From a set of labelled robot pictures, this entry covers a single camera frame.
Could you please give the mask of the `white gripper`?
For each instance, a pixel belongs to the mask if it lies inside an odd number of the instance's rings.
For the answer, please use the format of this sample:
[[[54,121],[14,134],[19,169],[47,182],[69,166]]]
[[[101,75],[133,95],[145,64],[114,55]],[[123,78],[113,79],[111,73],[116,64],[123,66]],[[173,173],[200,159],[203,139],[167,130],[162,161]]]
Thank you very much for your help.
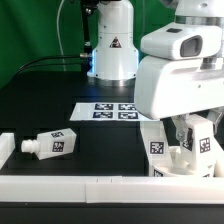
[[[208,119],[215,128],[224,116],[224,69],[201,70],[201,63],[201,59],[171,61],[147,56],[138,67],[136,109],[150,119],[173,116],[180,142],[188,140],[187,113],[211,109]]]

